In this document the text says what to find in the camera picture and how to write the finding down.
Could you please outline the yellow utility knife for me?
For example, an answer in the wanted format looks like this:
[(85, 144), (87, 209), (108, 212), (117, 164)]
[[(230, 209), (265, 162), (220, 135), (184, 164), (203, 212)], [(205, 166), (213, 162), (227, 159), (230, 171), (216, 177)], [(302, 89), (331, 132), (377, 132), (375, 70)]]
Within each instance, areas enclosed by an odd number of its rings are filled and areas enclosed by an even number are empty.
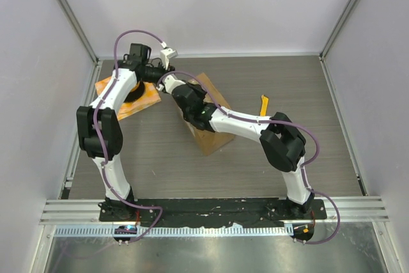
[(267, 110), (268, 110), (268, 104), (269, 104), (269, 98), (265, 95), (261, 96), (261, 108), (259, 115), (260, 116), (266, 116)]

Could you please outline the brown cardboard express box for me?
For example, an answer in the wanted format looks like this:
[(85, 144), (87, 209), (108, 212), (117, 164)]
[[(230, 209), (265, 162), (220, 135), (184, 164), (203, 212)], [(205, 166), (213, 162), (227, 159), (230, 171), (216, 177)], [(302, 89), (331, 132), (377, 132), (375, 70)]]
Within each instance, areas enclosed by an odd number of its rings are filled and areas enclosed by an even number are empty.
[[(206, 86), (206, 88), (213, 95), (219, 105), (230, 109), (230, 105), (228, 104), (226, 99), (222, 96), (221, 92), (213, 85), (213, 83), (205, 73), (197, 75), (196, 78)], [(224, 145), (228, 144), (235, 138), (233, 134), (199, 130), (187, 121), (184, 121), (184, 123), (190, 130), (193, 138), (196, 141), (196, 144), (201, 150), (201, 153), (205, 156), (209, 156), (217, 150), (220, 150)]]

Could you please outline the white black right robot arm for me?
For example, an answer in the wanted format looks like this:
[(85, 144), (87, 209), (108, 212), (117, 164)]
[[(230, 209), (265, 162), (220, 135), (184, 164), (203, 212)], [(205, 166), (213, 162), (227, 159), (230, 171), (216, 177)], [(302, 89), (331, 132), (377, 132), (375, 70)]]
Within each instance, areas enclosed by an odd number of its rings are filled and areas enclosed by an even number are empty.
[(270, 165), (282, 172), (289, 209), (295, 215), (310, 213), (314, 193), (302, 171), (306, 140), (300, 127), (284, 113), (273, 117), (238, 113), (206, 102), (206, 91), (186, 81), (175, 81), (165, 89), (180, 108), (183, 119), (196, 129), (232, 134), (259, 143)]

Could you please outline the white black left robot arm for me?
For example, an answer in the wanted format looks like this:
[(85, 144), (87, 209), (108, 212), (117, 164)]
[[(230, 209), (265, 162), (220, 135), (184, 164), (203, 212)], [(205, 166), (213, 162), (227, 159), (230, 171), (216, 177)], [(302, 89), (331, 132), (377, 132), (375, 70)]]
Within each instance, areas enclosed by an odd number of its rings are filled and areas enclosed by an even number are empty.
[(105, 186), (105, 199), (98, 205), (101, 221), (129, 221), (137, 213), (120, 159), (123, 134), (118, 113), (126, 100), (144, 93), (145, 82), (156, 84), (168, 71), (176, 52), (164, 43), (162, 48), (160, 62), (153, 66), (151, 48), (133, 43), (129, 52), (114, 62), (111, 79), (101, 94), (76, 112), (80, 149), (96, 164)]

